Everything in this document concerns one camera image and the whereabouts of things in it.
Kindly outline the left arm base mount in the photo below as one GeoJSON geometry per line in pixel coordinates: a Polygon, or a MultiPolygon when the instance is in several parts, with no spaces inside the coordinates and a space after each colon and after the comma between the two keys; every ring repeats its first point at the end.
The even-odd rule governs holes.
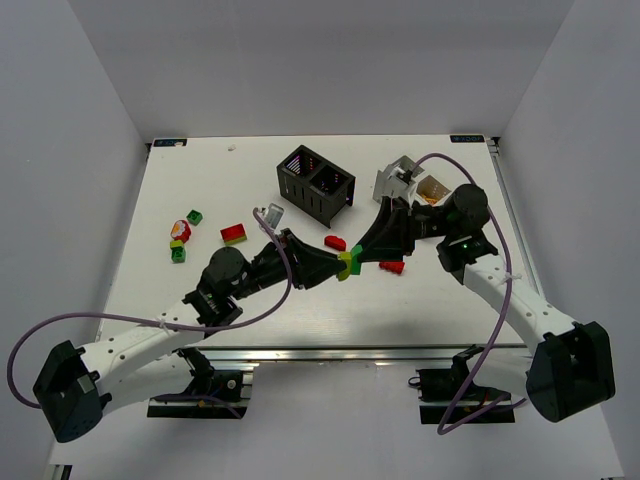
{"type": "Polygon", "coordinates": [[[179,393],[152,398],[148,418],[240,420],[251,397],[253,369],[215,366],[197,348],[176,351],[186,361],[190,381],[179,393]]]}

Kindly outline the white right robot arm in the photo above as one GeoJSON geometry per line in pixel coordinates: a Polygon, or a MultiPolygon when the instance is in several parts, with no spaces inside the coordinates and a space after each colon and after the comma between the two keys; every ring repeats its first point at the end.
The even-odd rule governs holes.
{"type": "Polygon", "coordinates": [[[607,331],[583,324],[553,307],[513,272],[506,248],[484,234],[494,218],[485,192],[464,184],[439,206],[384,196],[369,230],[359,241],[360,263],[401,261],[419,239],[440,238],[436,250],[443,269],[478,295],[526,345],[526,358],[509,356],[491,342],[456,355],[453,399],[470,387],[489,387],[529,401],[557,423],[615,395],[607,331]]]}

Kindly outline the red lego with lime top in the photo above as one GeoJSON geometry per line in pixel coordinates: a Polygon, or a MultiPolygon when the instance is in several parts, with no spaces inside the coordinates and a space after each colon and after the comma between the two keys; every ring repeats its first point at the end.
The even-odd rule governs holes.
{"type": "Polygon", "coordinates": [[[403,261],[381,261],[379,268],[395,275],[401,275],[404,271],[405,263],[403,261]]]}

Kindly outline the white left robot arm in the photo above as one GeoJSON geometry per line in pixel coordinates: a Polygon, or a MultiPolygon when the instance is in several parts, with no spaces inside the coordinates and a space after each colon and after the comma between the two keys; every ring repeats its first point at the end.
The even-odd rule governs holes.
{"type": "Polygon", "coordinates": [[[146,399],[212,401],[224,383],[195,345],[241,315],[238,300],[281,281],[288,289],[310,289],[348,268],[338,254],[307,245],[288,229],[253,260],[234,247],[216,250],[196,288],[154,325],[51,350],[33,392],[56,441],[74,441],[105,415],[146,399]]]}

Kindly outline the green and lime lego stack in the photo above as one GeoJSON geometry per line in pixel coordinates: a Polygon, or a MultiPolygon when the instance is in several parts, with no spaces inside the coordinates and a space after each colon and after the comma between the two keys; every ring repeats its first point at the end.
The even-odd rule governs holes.
{"type": "Polygon", "coordinates": [[[352,275],[359,276],[361,274],[362,264],[360,262],[360,255],[362,251],[363,247],[361,245],[355,245],[349,252],[341,252],[338,255],[338,258],[346,265],[346,267],[336,275],[339,281],[345,281],[352,275]]]}

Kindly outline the green square lego brick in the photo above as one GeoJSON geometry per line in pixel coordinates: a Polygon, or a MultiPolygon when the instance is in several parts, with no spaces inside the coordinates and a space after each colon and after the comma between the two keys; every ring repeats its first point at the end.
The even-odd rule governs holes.
{"type": "Polygon", "coordinates": [[[190,225],[198,226],[203,220],[203,215],[197,210],[191,210],[186,216],[186,220],[190,225]]]}

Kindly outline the yellow 2x4 lego brick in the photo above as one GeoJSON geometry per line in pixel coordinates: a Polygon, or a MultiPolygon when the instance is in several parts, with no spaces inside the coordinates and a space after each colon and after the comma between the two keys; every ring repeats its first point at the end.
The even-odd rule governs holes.
{"type": "Polygon", "coordinates": [[[439,198],[431,197],[426,194],[421,194],[421,198],[430,205],[436,205],[440,201],[439,198]]]}

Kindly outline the green lime small lego stack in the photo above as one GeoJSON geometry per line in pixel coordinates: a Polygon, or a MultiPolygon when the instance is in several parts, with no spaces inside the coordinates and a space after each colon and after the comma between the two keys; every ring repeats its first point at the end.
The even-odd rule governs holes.
{"type": "Polygon", "coordinates": [[[172,240],[169,244],[171,251],[171,261],[174,264],[181,264],[186,261],[186,248],[182,240],[172,240]]]}

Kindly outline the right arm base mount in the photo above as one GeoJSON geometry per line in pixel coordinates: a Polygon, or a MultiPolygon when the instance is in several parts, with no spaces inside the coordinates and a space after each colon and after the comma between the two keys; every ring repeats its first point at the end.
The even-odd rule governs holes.
{"type": "MultiPolygon", "coordinates": [[[[428,356],[419,358],[407,380],[407,386],[417,394],[420,423],[437,426],[461,386],[467,373],[454,365],[456,350],[428,350],[428,356]]],[[[472,383],[448,418],[446,425],[472,415],[502,395],[504,398],[492,410],[470,421],[470,424],[514,424],[516,417],[511,406],[512,397],[500,390],[480,387],[472,383]]]]}

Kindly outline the red rounded lego brick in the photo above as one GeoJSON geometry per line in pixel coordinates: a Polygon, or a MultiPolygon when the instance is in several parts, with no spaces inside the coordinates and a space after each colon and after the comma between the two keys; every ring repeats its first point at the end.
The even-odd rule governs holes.
{"type": "Polygon", "coordinates": [[[344,252],[347,250],[346,241],[341,237],[335,235],[327,235],[324,238],[324,245],[339,252],[344,252]]]}

